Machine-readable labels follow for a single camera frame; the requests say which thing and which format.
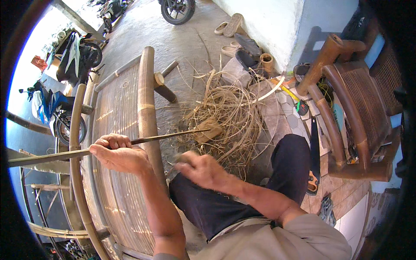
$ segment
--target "white wall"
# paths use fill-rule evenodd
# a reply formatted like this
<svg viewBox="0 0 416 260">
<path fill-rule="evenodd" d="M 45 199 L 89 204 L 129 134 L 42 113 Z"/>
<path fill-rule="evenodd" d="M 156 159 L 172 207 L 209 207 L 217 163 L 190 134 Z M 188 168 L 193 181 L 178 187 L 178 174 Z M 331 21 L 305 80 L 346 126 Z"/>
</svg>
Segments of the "white wall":
<svg viewBox="0 0 416 260">
<path fill-rule="evenodd" d="M 243 15 L 242 28 L 275 59 L 278 72 L 287 70 L 300 24 L 304 0 L 213 0 L 230 16 Z"/>
<path fill-rule="evenodd" d="M 329 33 L 340 35 L 358 7 L 358 0 L 305 0 L 288 71 L 312 63 Z"/>
</svg>

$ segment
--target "red cloth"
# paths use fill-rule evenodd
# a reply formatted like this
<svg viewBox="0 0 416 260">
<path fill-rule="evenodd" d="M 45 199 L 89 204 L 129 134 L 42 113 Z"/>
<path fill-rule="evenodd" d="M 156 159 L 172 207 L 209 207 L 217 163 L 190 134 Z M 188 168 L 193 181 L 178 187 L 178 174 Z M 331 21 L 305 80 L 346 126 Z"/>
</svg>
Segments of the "red cloth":
<svg viewBox="0 0 416 260">
<path fill-rule="evenodd" d="M 41 59 L 39 56 L 36 56 L 36 55 L 32 59 L 31 63 L 35 65 L 36 67 L 38 67 L 40 71 L 42 72 L 48 67 L 48 64 L 45 62 L 45 60 Z"/>
</svg>

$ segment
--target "tape measure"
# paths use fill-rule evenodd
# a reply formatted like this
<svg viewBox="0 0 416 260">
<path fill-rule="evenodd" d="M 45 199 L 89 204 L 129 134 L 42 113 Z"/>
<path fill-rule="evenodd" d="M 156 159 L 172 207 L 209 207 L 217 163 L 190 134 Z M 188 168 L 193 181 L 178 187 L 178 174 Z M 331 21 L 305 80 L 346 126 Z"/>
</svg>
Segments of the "tape measure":
<svg viewBox="0 0 416 260">
<path fill-rule="evenodd" d="M 273 84 L 278 84 L 276 79 L 270 79 L 270 81 Z M 299 98 L 297 98 L 297 96 L 295 96 L 295 94 L 293 94 L 292 91 L 290 91 L 289 89 L 287 89 L 285 86 L 281 85 L 280 88 L 289 94 L 289 96 L 291 96 L 293 98 L 293 100 L 295 101 L 295 106 L 296 106 L 296 112 L 300 115 L 300 116 L 304 116 L 306 115 L 306 113 L 309 110 L 309 106 L 305 103 L 305 101 L 303 100 L 299 100 Z"/>
</svg>

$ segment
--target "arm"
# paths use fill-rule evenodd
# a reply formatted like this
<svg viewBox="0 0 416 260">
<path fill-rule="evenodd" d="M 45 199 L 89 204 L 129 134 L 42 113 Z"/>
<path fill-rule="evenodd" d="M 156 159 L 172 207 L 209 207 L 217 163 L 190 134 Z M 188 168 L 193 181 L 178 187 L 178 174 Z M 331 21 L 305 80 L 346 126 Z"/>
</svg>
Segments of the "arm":
<svg viewBox="0 0 416 260">
<path fill-rule="evenodd" d="M 114 150 L 105 148 L 108 145 Z M 156 244 L 154 254 L 167 253 L 183 259 L 185 234 L 181 218 L 156 179 L 146 152 L 132 146 L 127 136 L 119 134 L 102 136 L 89 150 L 106 168 L 139 178 Z"/>
<path fill-rule="evenodd" d="M 186 163 L 177 163 L 175 168 L 202 188 L 234 195 L 247 201 L 265 217 L 285 226 L 297 216 L 306 214 L 299 205 L 285 195 L 239 180 L 227 173 L 213 157 L 198 156 L 194 152 L 182 155 Z"/>
</svg>

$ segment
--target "dark pants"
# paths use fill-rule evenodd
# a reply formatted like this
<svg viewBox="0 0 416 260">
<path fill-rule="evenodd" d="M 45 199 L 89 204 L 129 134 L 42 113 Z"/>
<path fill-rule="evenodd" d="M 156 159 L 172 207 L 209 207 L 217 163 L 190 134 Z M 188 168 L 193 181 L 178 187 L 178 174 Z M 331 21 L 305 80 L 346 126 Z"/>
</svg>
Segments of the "dark pants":
<svg viewBox="0 0 416 260">
<path fill-rule="evenodd" d="M 307 190 L 309 153 L 304 137 L 295 134 L 283 137 L 273 151 L 273 174 L 266 188 L 283 193 L 300 205 Z M 181 173 L 171 181 L 169 192 L 176 206 L 208 240 L 240 220 L 263 216 L 252 206 L 234 201 L 227 194 L 199 187 Z"/>
</svg>

